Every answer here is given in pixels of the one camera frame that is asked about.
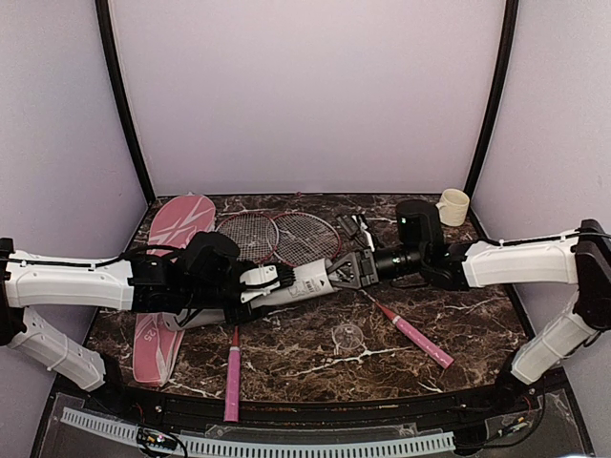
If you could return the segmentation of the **white shuttlecock tube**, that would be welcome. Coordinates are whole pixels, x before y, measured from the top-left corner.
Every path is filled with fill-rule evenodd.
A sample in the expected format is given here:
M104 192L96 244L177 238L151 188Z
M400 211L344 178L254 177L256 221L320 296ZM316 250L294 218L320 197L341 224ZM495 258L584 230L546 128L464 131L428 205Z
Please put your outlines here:
M266 297L271 302L284 305L302 302L338 291L333 288L328 279L327 270L332 264L329 259L321 259L294 268L295 282L287 288L279 289ZM250 307L247 304L245 315L238 319L238 323L248 323ZM225 318L222 309L182 310L178 315L163 313L162 321L171 331L180 331L208 324L230 323Z

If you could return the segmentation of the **clear plastic tube lid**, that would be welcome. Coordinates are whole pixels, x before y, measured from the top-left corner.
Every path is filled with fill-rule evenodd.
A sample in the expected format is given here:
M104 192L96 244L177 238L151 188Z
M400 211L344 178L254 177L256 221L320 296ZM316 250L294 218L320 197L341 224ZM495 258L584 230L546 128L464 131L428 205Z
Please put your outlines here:
M364 341L364 334L360 327L352 323L340 324L332 329L331 338L335 352L351 351L358 348Z

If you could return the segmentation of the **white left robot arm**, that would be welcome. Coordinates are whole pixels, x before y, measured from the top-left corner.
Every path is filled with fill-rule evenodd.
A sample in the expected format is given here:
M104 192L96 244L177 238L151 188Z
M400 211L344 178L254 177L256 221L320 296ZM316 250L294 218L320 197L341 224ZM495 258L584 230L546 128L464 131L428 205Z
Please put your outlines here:
M115 416L135 407L114 360L74 342L32 311L35 305L78 305L135 313L192 314L220 310L228 323L256 316L250 303L295 281L281 263L241 260L238 245L198 232L182 248L151 244L113 259L49 258L1 240L1 344L16 349L96 393Z

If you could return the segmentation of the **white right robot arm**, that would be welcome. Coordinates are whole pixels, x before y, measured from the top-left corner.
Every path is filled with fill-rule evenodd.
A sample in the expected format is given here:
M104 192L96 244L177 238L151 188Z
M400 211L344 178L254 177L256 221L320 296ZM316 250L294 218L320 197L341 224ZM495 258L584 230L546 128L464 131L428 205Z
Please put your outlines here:
M447 243L435 205L425 200L395 207L399 244L353 251L330 265L336 287L361 289L417 274L426 284L467 291L528 282L574 284L578 291L543 331L522 346L487 394L487 405L506 414L524 387L586 341L610 328L610 237L594 219L557 235L518 240Z

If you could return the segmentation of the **pink racket cover bag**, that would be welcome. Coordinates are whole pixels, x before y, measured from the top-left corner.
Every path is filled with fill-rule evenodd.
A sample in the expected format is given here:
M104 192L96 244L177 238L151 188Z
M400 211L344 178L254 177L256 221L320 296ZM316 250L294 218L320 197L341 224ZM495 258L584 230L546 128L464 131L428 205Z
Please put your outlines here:
M213 231L215 218L216 206L207 196L172 198L153 217L147 243L184 248L196 233ZM133 376L151 387L162 387L171 378L184 336L176 321L184 299L172 285L171 271L164 279L164 285L151 287L153 310L137 314L134 334Z

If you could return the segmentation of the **cream ceramic mug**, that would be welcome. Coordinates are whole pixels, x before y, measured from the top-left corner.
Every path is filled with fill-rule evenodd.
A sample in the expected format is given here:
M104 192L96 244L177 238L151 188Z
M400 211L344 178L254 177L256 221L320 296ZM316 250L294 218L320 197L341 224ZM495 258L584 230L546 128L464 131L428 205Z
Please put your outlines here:
M440 222L450 227L461 226L467 217L471 200L464 192L450 188L443 191L435 204Z

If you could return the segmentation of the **right pink-handled badminton racket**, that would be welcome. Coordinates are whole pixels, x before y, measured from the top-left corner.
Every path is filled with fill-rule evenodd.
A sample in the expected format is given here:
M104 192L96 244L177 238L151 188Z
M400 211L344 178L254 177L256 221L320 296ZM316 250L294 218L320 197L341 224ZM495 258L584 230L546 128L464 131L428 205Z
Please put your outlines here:
M330 254L341 249L342 241L337 230L314 215L304 212L286 212L274 217L273 220L279 228L280 241L278 248L286 251L286 257L281 255L280 260L299 260L304 263L306 255ZM381 253L378 246L373 253ZM359 289L359 292L371 300L399 331L444 369L449 368L454 363L454 358L430 341L400 315L382 305L364 289Z

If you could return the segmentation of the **pink-handled badminton racket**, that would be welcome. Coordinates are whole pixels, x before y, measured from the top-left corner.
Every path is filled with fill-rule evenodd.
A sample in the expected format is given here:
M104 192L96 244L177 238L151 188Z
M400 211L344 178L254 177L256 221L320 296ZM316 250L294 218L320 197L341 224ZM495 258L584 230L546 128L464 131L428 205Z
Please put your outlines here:
M273 220L279 228L280 241L278 248L286 251L286 257L281 255L280 260L299 260L304 263L306 255L330 254L341 249L342 241L337 230L314 215L304 212L286 212L274 217ZM381 253L378 246L373 253ZM454 358L430 341L400 315L382 305L364 289L359 289L359 292L371 300L399 331L444 369L449 368L454 363Z
M262 212L242 212L220 223L217 231L237 243L243 260L261 263L274 253L278 231L272 218ZM223 420L239 421L241 393L241 348L239 327L234 327L228 354Z

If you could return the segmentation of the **left pink-handled badminton racket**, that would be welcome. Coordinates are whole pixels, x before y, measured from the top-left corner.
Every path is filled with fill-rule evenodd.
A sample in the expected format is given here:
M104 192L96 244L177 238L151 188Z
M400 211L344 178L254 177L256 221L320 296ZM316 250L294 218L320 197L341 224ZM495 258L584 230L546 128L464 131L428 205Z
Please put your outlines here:
M272 218L262 212L242 212L220 223L217 231L237 243L243 260L261 263L274 253L278 231ZM228 354L223 420L239 421L241 393L241 348L239 327L234 327Z

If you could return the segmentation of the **black front table rail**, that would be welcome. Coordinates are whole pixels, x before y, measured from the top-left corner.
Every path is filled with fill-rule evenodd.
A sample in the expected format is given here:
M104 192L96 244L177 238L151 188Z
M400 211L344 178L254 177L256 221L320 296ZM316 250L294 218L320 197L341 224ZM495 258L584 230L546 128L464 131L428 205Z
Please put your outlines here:
M497 415L534 412L540 406L530 392L511 404L493 403L493 388L483 386L454 393L348 403L264 403L241 400L240 426L246 427L379 427L415 423L426 427L479 425ZM203 429L224 422L224 400L162 393L125 386L98 401L130 420L156 427Z

